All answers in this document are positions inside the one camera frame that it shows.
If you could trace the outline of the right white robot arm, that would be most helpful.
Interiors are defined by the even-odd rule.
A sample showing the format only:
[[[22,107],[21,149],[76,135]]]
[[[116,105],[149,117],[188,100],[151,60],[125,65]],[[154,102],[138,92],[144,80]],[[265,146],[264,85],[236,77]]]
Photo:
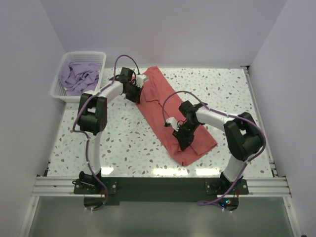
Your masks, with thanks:
[[[248,112],[240,115],[227,114],[208,109],[204,103],[193,105],[190,101],[183,102],[179,111],[185,120],[179,122],[170,117],[165,120],[165,126],[173,128],[172,135],[177,139],[182,151],[193,143],[195,131],[202,125],[213,126],[225,133],[231,157],[221,173],[220,189],[231,194],[237,189],[237,180],[242,177],[247,163],[266,147],[263,131]]]

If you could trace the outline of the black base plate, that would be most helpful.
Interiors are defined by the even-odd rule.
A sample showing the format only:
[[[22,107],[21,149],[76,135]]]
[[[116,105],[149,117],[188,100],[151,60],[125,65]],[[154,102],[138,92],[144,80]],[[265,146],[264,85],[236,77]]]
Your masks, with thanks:
[[[74,194],[84,196],[85,207],[120,205],[121,202],[218,202],[222,207],[234,210],[239,204],[238,195],[249,194],[247,181],[238,180],[227,194],[230,185],[221,178],[115,178],[103,177],[105,184],[99,192],[80,189],[74,185]]]

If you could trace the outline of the purple t-shirt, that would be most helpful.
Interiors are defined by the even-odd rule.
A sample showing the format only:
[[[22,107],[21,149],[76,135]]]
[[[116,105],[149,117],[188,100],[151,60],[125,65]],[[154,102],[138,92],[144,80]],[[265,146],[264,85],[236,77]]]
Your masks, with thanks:
[[[95,90],[101,66],[94,62],[66,61],[59,73],[59,82],[68,96],[81,96],[84,92]]]

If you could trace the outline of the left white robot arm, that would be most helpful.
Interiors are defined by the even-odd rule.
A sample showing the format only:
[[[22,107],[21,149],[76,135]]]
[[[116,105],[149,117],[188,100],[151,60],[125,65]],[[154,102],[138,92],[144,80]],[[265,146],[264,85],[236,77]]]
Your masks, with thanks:
[[[84,93],[80,97],[78,115],[73,127],[74,132],[86,136],[85,163],[86,168],[80,172],[74,185],[96,194],[105,187],[101,181],[100,141],[108,122],[108,103],[118,96],[140,103],[140,95],[147,77],[135,74],[129,68],[122,68],[119,75],[110,79],[110,83],[96,94]]]

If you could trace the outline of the white plastic laundry basket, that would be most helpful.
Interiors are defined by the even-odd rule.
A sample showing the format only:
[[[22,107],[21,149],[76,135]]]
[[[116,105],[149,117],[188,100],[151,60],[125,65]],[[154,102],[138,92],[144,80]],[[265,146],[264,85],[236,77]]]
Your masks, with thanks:
[[[85,92],[100,89],[106,54],[97,51],[66,53],[54,79],[51,96],[67,103],[78,103]]]

